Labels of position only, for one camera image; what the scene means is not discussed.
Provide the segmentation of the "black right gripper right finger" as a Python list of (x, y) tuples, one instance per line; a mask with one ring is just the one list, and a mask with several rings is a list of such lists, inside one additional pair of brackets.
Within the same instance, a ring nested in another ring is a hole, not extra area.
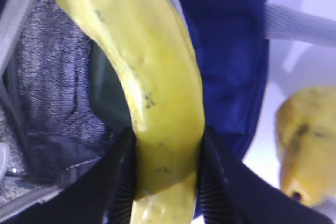
[(202, 138), (194, 217), (205, 223), (332, 223), (250, 170), (212, 127)]

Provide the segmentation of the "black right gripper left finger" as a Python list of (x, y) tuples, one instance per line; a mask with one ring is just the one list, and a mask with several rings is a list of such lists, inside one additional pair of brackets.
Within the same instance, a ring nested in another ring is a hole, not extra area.
[(1, 223), (130, 223), (135, 136), (122, 131), (110, 149), (64, 189), (43, 188), (1, 207)]

